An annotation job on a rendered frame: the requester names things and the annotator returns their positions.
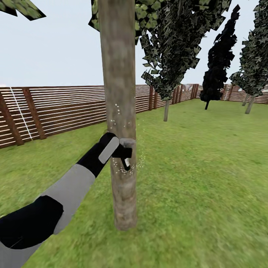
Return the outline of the pesticide atomizer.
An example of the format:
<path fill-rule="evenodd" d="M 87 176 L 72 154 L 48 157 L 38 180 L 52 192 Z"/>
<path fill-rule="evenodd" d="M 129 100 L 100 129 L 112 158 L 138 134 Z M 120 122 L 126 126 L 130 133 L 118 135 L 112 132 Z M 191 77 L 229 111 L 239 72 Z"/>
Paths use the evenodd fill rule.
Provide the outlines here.
<path fill-rule="evenodd" d="M 130 163 L 128 162 L 128 158 L 122 158 L 121 161 L 122 161 L 122 164 L 124 166 L 124 169 L 130 171 L 131 168 L 129 167 Z"/>

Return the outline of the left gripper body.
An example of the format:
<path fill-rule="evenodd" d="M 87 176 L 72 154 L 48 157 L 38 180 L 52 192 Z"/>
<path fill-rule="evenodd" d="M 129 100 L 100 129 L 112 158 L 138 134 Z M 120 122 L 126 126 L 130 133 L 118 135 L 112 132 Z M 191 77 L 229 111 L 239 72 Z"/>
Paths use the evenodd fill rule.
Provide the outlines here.
<path fill-rule="evenodd" d="M 119 154 L 112 154 L 112 158 L 116 157 L 116 158 L 126 158 L 125 155 L 128 155 L 127 158 L 132 158 L 132 148 L 125 148 L 124 146 L 122 146 L 122 150 Z"/>

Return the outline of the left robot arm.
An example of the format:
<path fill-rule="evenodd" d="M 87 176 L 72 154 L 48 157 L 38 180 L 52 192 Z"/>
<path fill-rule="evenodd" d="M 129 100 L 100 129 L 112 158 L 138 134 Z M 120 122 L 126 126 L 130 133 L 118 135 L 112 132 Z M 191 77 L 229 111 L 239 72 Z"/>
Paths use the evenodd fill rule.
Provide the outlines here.
<path fill-rule="evenodd" d="M 52 234 L 72 220 L 87 191 L 112 158 L 132 158 L 132 138 L 105 133 L 78 162 L 35 200 L 0 218 L 0 268 L 20 268 Z"/>

